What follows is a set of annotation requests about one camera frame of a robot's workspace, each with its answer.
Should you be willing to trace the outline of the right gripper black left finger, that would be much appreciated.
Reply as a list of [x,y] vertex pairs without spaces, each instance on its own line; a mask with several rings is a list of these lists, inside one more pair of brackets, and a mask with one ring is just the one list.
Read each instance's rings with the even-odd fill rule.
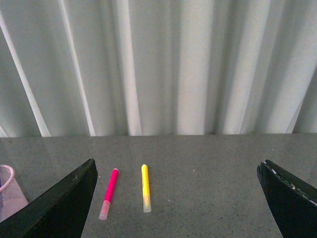
[[97,183],[88,159],[26,207],[0,224],[2,238],[79,238]]

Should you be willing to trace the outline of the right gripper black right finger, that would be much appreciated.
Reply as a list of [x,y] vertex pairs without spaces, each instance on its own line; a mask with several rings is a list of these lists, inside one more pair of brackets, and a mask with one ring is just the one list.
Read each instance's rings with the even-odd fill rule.
[[284,238],[317,236],[317,189],[270,160],[257,175],[271,213]]

